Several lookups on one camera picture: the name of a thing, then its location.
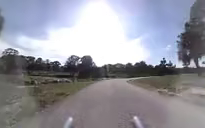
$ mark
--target roadside grass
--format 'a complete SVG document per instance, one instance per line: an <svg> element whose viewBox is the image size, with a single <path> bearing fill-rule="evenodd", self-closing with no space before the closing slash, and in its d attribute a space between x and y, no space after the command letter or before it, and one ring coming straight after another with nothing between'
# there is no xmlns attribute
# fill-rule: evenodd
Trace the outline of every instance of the roadside grass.
<svg viewBox="0 0 205 128"><path fill-rule="evenodd" d="M29 93L35 98L37 107L41 110L93 83L94 82L90 81L38 85L33 88L29 88Z"/></svg>
<svg viewBox="0 0 205 128"><path fill-rule="evenodd" d="M149 90L167 90L168 92L176 92L176 85L179 76L155 76L149 78L142 78L130 80L129 83L140 86Z"/></svg>

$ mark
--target road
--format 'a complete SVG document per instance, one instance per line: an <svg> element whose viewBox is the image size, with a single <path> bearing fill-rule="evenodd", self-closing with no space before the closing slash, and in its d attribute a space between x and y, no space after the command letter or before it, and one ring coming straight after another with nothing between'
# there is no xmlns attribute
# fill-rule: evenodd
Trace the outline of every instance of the road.
<svg viewBox="0 0 205 128"><path fill-rule="evenodd" d="M133 115L146 128L205 128L205 107L160 96L124 79L97 82L19 126L62 128L72 116L76 128L132 128Z"/></svg>

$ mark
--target sun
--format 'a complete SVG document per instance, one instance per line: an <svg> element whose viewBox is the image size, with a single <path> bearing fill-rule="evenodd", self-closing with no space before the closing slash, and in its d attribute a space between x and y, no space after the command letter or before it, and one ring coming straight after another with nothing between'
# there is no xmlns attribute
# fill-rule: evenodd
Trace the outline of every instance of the sun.
<svg viewBox="0 0 205 128"><path fill-rule="evenodd" d="M76 26L52 31L50 40L58 54L91 55L97 65L140 59L132 54L141 48L127 41L118 16L105 1L88 3Z"/></svg>

